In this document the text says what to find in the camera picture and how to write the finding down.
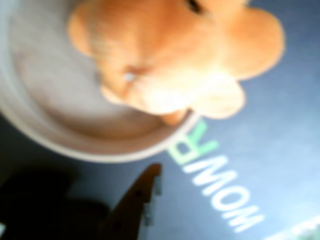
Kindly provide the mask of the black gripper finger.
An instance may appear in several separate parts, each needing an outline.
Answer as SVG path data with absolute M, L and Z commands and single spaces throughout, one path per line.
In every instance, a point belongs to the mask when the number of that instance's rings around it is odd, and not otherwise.
M 147 240 L 163 192 L 162 164 L 149 165 L 104 221 L 106 240 Z

